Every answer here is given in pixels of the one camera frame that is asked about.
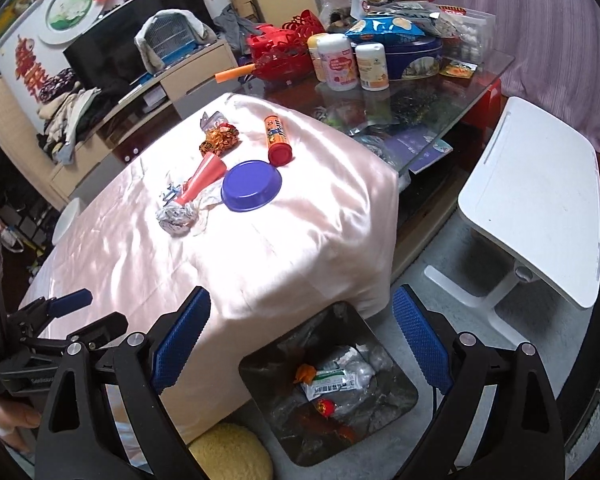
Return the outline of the person's left hand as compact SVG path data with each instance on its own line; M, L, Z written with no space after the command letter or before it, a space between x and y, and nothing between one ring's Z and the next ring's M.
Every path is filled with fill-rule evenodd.
M27 404L0 398L0 439L21 453L30 453L31 447L20 434L21 429L36 429L42 415Z

